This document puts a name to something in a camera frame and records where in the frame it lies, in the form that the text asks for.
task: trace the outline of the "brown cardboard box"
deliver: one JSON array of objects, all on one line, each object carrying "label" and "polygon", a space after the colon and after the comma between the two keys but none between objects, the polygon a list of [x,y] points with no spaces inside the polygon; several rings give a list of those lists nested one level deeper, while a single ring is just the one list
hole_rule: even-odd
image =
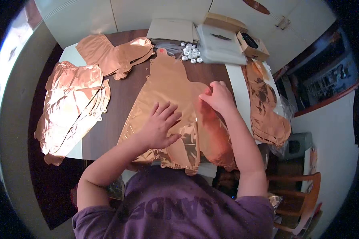
[{"label": "brown cardboard box", "polygon": [[244,23],[216,13],[207,13],[205,16],[204,24],[219,27],[235,33],[239,31],[243,33],[247,32],[247,26]]},{"label": "brown cardboard box", "polygon": [[255,40],[255,42],[258,44],[258,48],[251,48],[247,45],[246,41],[242,37],[241,32],[237,33],[237,38],[246,56],[260,61],[264,61],[268,59],[268,57],[270,56],[269,52],[267,51],[261,39],[251,36],[251,38],[253,38],[253,40]]}]

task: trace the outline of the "wooden chair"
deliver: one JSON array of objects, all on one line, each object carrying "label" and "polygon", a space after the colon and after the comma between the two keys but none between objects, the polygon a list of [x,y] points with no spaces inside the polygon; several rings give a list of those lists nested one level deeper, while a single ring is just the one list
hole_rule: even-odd
[{"label": "wooden chair", "polygon": [[[271,190],[278,196],[283,196],[284,201],[279,205],[276,210],[277,214],[285,216],[300,216],[298,225],[292,229],[278,223],[274,223],[276,228],[291,232],[294,235],[299,234],[309,218],[314,213],[315,205],[317,203],[319,189],[321,187],[321,173],[317,172],[313,175],[302,175],[302,176],[268,176],[268,181],[283,181],[283,182],[300,182],[312,180],[312,189],[310,193],[303,193],[289,190]],[[296,208],[297,202],[300,202],[301,207]]]}]

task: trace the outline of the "white cabinet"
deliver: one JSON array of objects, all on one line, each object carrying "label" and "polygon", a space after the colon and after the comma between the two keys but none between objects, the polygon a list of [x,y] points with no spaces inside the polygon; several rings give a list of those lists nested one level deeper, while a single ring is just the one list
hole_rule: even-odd
[{"label": "white cabinet", "polygon": [[264,41],[274,31],[275,24],[280,22],[282,16],[292,11],[298,3],[295,0],[258,0],[258,2],[270,11],[270,15],[249,7],[242,0],[214,0],[209,12],[243,22],[248,27],[249,34]]},{"label": "white cabinet", "polygon": [[298,33],[307,45],[311,45],[334,22],[335,15],[322,0],[301,0],[288,15],[290,27]]},{"label": "white cabinet", "polygon": [[117,32],[110,0],[35,2],[49,31],[62,49],[89,34]]},{"label": "white cabinet", "polygon": [[[247,25],[249,34],[263,40],[270,57],[271,73],[299,55],[335,21],[335,16],[322,0],[257,0],[270,15],[248,6],[242,0],[214,0],[210,12],[237,19]],[[282,16],[290,24],[276,27]]]},{"label": "white cabinet", "polygon": [[270,54],[266,63],[270,66],[272,74],[276,73],[308,47],[308,44],[289,27],[285,30],[276,29],[263,42]]},{"label": "white cabinet", "polygon": [[111,0],[118,31],[148,29],[155,18],[202,23],[212,0]]}]

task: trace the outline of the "hand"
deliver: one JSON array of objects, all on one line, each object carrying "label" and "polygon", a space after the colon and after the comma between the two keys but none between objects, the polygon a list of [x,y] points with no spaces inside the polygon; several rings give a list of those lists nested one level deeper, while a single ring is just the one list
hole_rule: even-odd
[{"label": "hand", "polygon": [[167,137],[168,130],[182,116],[181,112],[174,112],[177,108],[177,105],[170,105],[170,102],[163,106],[160,106],[158,102],[154,104],[149,119],[137,133],[138,139],[146,150],[166,148],[181,137],[178,133]]},{"label": "hand", "polygon": [[220,112],[222,116],[231,109],[237,109],[234,104],[233,96],[223,81],[213,81],[210,83],[213,93],[205,93],[199,95],[201,100],[208,103],[214,110]]}]

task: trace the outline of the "dark wood table top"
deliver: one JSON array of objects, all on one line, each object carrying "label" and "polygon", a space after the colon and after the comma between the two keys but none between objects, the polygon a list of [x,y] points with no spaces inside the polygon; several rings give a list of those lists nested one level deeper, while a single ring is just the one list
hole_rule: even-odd
[{"label": "dark wood table top", "polygon": [[[127,43],[137,37],[146,36],[148,30],[125,31],[106,35],[110,42],[117,46]],[[146,82],[146,76],[150,74],[150,62],[147,60],[132,67],[127,78],[115,80],[112,76],[109,79],[110,101],[107,112],[102,114],[102,121],[96,125],[83,137],[82,152],[84,160],[96,160],[112,147],[117,145],[126,118]],[[225,65],[220,64],[192,64],[190,61],[183,62],[187,78],[190,81],[199,81],[209,85],[218,80],[224,81],[227,88],[233,93],[229,75]]]}]

